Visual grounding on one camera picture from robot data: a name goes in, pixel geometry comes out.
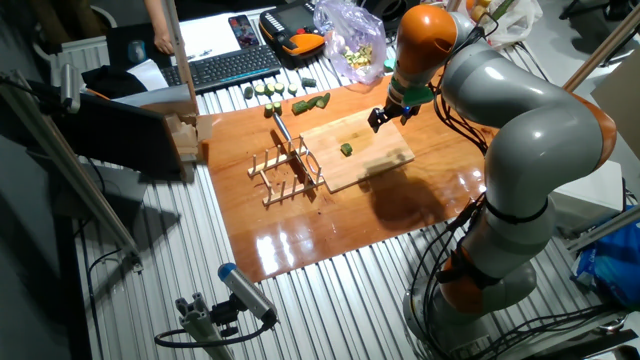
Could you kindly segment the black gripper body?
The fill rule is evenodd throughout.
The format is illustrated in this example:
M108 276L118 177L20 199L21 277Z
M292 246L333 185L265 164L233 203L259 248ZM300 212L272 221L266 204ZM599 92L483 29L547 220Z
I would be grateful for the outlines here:
M405 119L409 119L413 116L416 116L419 113L420 106L401 106L396 104L395 102L388 99L384 106L384 113L388 119L400 118L404 117Z

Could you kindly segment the person's hand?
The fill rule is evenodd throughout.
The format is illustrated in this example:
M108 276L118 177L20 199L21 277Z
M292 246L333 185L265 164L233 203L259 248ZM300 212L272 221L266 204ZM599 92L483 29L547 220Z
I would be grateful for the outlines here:
M167 31L156 31L154 34L154 45L156 49L166 55L174 53L171 37Z

